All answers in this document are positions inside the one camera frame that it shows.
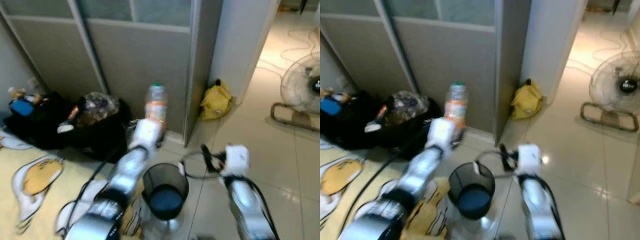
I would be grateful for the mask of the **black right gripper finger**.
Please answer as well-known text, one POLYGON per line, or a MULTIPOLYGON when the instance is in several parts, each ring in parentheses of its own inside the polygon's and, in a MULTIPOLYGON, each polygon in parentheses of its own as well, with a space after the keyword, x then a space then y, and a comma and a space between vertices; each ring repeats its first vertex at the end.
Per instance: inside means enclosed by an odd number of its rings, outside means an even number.
POLYGON ((213 165, 213 157, 211 155, 210 149, 204 143, 201 144, 200 149, 201 149, 203 160, 206 166, 206 171, 208 173, 213 173, 214 165, 213 165))
POLYGON ((498 145, 498 148, 499 148, 499 155, 500 155, 503 171, 510 172, 511 171, 511 165, 508 162, 508 160, 510 158, 509 151, 506 148, 505 144, 503 144, 503 143, 500 143, 498 145))

